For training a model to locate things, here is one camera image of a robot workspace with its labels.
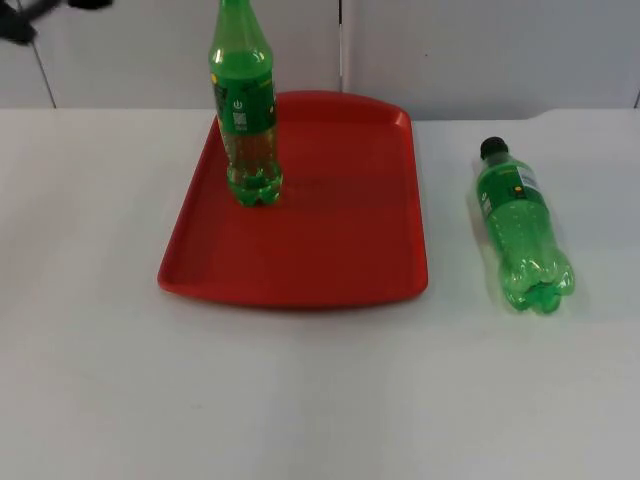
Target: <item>plastic tray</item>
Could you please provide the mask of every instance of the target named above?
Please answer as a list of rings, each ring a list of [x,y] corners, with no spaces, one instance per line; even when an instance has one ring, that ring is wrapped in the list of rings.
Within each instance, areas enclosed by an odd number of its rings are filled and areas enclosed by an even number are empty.
[[[374,305],[427,286],[411,121],[332,92],[278,96],[280,200],[235,203],[214,121],[158,282],[179,295],[294,308]]]

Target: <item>black object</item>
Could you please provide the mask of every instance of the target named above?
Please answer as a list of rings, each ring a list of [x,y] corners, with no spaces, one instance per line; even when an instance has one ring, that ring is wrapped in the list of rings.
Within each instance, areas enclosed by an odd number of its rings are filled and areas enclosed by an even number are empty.
[[[82,10],[100,10],[113,4],[113,0],[69,0],[69,6]]]
[[[18,11],[0,0],[0,39],[18,45],[28,45],[36,36],[31,22],[58,7],[62,0],[37,0]],[[113,0],[69,0],[69,6],[83,10],[99,10],[113,4]]]
[[[0,2],[0,38],[18,45],[28,45],[36,36],[29,21],[5,2]]]
[[[509,153],[509,147],[500,137],[487,138],[480,146],[480,157],[483,160],[494,153]]]

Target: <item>bottle base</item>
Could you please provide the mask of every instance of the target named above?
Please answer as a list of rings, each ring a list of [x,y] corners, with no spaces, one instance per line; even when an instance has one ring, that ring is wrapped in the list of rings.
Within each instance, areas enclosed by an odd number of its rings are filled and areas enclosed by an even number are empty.
[[[513,308],[522,312],[532,309],[545,315],[555,312],[562,302],[562,294],[555,285],[540,282],[525,292],[521,297],[516,297],[511,292],[505,291],[505,296]]]
[[[262,172],[257,175],[244,176],[242,183],[233,180],[233,172],[228,172],[227,183],[238,203],[244,207],[272,205],[280,197],[282,174],[275,177]]]

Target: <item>green plastic bottle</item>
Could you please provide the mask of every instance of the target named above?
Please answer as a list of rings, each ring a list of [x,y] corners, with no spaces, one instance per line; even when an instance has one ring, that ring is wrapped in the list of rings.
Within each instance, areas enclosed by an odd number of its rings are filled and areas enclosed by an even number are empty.
[[[242,205],[271,204],[282,185],[273,54],[249,0],[220,0],[209,67],[229,187]]]
[[[500,256],[500,283],[517,310],[554,312],[573,293],[575,280],[567,257],[556,244],[549,210],[531,168],[509,154],[504,140],[482,144],[484,169],[477,194]]]

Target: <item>bottle cap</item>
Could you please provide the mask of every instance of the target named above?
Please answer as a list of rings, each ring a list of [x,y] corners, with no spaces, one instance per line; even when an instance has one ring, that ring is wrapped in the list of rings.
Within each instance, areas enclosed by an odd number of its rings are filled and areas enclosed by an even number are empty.
[[[480,147],[480,157],[483,160],[494,153],[509,153],[509,147],[500,137],[487,138]]]

